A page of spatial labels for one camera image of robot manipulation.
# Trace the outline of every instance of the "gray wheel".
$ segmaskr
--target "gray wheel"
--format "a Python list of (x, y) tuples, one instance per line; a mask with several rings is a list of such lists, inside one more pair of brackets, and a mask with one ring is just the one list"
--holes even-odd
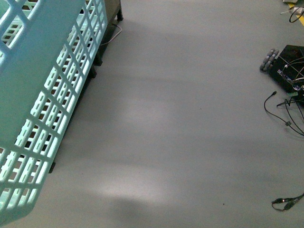
[(279, 50), (275, 50), (274, 55), (277, 56), (277, 54), (279, 54), (279, 52), (280, 52)]
[(269, 69), (270, 65), (271, 65), (271, 62), (268, 61), (268, 62), (265, 64), (265, 67), (263, 68), (263, 71), (266, 72), (266, 71)]
[(275, 50), (276, 50), (275, 48), (271, 49), (271, 50), (268, 52), (267, 56), (271, 57), (271, 56), (273, 55), (273, 53), (275, 52)]
[(266, 56), (266, 58), (264, 58), (263, 60), (264, 65), (268, 62), (268, 60), (269, 60), (269, 56)]
[(262, 63), (262, 64), (260, 65), (260, 70), (263, 70), (264, 67), (265, 67), (265, 63)]
[(275, 56), (272, 55), (272, 56), (269, 58), (269, 61), (270, 61), (270, 62), (273, 62), (274, 60), (275, 60)]

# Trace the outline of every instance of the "black box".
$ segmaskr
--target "black box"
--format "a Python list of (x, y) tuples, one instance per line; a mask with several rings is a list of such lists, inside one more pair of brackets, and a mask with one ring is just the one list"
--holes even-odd
[(304, 47), (287, 45), (274, 62), (269, 75), (287, 92), (304, 95)]

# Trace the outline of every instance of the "wire bundle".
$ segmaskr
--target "wire bundle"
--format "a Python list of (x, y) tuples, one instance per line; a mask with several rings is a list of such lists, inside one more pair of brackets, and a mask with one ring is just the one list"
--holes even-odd
[[(273, 209), (277, 210), (277, 211), (286, 211), (289, 210), (290, 208), (292, 208), (297, 202), (299, 202), (300, 199), (302, 199), (304, 196), (304, 193), (301, 196), (298, 197), (294, 197), (294, 198), (278, 198), (274, 201), (271, 202), (271, 206)], [(286, 203), (286, 205), (284, 206), (284, 209), (278, 209), (274, 207), (274, 204), (278, 204), (278, 203)]]
[[(291, 61), (290, 63), (287, 63), (283, 70), (282, 70), (282, 77), (284, 77), (284, 70), (287, 69), (288, 67), (295, 65), (295, 64), (304, 64), (304, 57), (301, 57), (301, 58), (298, 58), (298, 59), (295, 59), (293, 61)], [(285, 78), (285, 80), (290, 84), (290, 85), (294, 85), (295, 83), (298, 83), (298, 82), (304, 82), (304, 77), (299, 77), (299, 75), (301, 74), (301, 72), (304, 70), (304, 66), (301, 68), (300, 71), (298, 71), (298, 74), (296, 75), (296, 77), (294, 77), (294, 79), (292, 81), (289, 81)]]
[(283, 121), (283, 122), (285, 123), (285, 125), (288, 126), (290, 129), (292, 129), (294, 132), (298, 133), (298, 134), (301, 135), (301, 136), (304, 136), (304, 131), (296, 124), (296, 122), (294, 121), (294, 119), (293, 119), (293, 117), (291, 116), (290, 111), (289, 111), (289, 109), (288, 109), (288, 107), (287, 107), (287, 105), (290, 106), (290, 104), (296, 103), (296, 105), (297, 105), (297, 107), (298, 107), (298, 109), (299, 109), (299, 111), (300, 111), (300, 113), (301, 113), (301, 116), (302, 116), (302, 118), (303, 118), (303, 120), (304, 120), (304, 115), (303, 115), (303, 112), (302, 112), (302, 110), (301, 110), (301, 108), (300, 108), (300, 105), (299, 105), (299, 103), (300, 103), (300, 102), (303, 103), (304, 100), (303, 100), (303, 99), (301, 99), (301, 100), (296, 99), (296, 98), (293, 96), (293, 97), (290, 98), (289, 101), (288, 101), (287, 99), (285, 99), (284, 102), (282, 102), (282, 103), (280, 103), (280, 104), (277, 105), (277, 107), (279, 107), (279, 106), (281, 106), (281, 105), (284, 105), (284, 106), (285, 106), (285, 109), (286, 109), (286, 111), (287, 111), (287, 113), (288, 113), (288, 115), (289, 115), (289, 118), (290, 118), (291, 121), (292, 121), (292, 122), (290, 122), (290, 121), (284, 120), (283, 118), (281, 118), (280, 116), (278, 116), (278, 115), (276, 115), (276, 114), (273, 114), (272, 112), (268, 111), (268, 109), (266, 108), (266, 102), (267, 102), (272, 96), (274, 96), (275, 94), (276, 94), (276, 91), (274, 91), (274, 92), (273, 92), (273, 93), (264, 101), (264, 109), (265, 109), (265, 111), (266, 111), (268, 114), (270, 114), (270, 115), (272, 115), (272, 116), (274, 116), (274, 117), (280, 119), (281, 121)]

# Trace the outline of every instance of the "black cable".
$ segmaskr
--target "black cable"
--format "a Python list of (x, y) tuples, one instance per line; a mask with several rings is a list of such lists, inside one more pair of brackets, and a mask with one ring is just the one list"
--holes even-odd
[[(285, 199), (278, 198), (271, 202), (271, 206), (273, 209), (283, 212), (283, 211), (286, 211), (286, 210), (289, 210), (290, 208), (292, 208), (303, 197), (304, 197), (304, 193), (301, 196), (294, 197), (294, 198), (285, 198)], [(278, 208), (274, 207), (274, 204), (279, 204), (279, 203), (286, 203), (286, 205), (284, 206), (284, 209), (278, 209)]]
[[(302, 103), (304, 103), (304, 98), (302, 98), (302, 99), (300, 99), (300, 100), (294, 100), (294, 101), (289, 101), (288, 102), (288, 105), (290, 106), (290, 104), (293, 104), (293, 103), (296, 103), (296, 102), (302, 102)], [(278, 106), (281, 106), (281, 105), (285, 105), (285, 101), (284, 102), (282, 102), (282, 103), (279, 103), (279, 104), (277, 104), (277, 107)]]
[(289, 22), (290, 23), (295, 23), (297, 20), (299, 20), (304, 15), (304, 9), (302, 9), (302, 10), (303, 10), (303, 12), (301, 13), (301, 15), (299, 17), (297, 17), (294, 21), (291, 21), (291, 18), (297, 12), (297, 10), (294, 10), (293, 13), (291, 14), (290, 18), (289, 18)]
[(299, 129), (299, 131), (300, 131), (302, 134), (304, 134), (304, 132), (301, 130), (301, 128), (299, 128), (299, 126), (295, 123), (294, 119), (291, 117), (290, 112), (289, 112), (289, 110), (288, 110), (288, 108), (287, 108), (287, 103), (286, 103), (286, 102), (288, 102), (288, 101), (285, 99), (285, 108), (286, 108), (286, 111), (287, 111), (287, 113), (288, 113), (288, 115), (289, 115), (289, 118), (290, 118), (291, 121), (294, 123), (294, 125), (297, 127), (297, 129)]
[(303, 118), (303, 120), (304, 120), (304, 115), (303, 115), (303, 113), (302, 113), (302, 110), (301, 110), (301, 108), (300, 108), (300, 106), (299, 106), (297, 100), (295, 100), (295, 103), (296, 103), (296, 106), (298, 106), (298, 109), (299, 109), (299, 111), (300, 111), (300, 113), (301, 113), (301, 116), (302, 116), (302, 118)]
[(276, 118), (282, 120), (282, 121), (285, 123), (285, 125), (286, 125), (287, 127), (290, 127), (294, 132), (298, 133), (298, 134), (301, 135), (301, 136), (304, 136), (304, 133), (298, 132), (295, 128), (293, 128), (293, 127), (291, 126), (291, 122), (290, 122), (290, 121), (285, 121), (285, 120), (282, 119), (280, 116), (277, 116), (277, 115), (275, 115), (275, 114), (273, 114), (273, 113), (271, 113), (270, 111), (267, 110), (267, 108), (266, 108), (266, 102), (267, 102), (272, 96), (274, 96), (274, 95), (276, 95), (276, 91), (274, 91), (274, 92), (273, 92), (273, 93), (264, 101), (264, 109), (265, 109), (265, 111), (266, 111), (268, 114), (270, 114), (270, 115), (272, 115), (272, 116), (274, 116), (274, 117), (276, 117)]

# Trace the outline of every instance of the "omni wheel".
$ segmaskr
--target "omni wheel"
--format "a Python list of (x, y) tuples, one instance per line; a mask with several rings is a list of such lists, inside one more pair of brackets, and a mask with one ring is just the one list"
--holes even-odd
[(275, 48), (271, 49), (267, 53), (262, 64), (260, 65), (260, 70), (262, 70), (264, 72), (269, 70), (272, 67), (274, 61), (276, 60), (275, 57), (278, 55), (278, 53), (279, 53), (279, 50), (276, 50)]

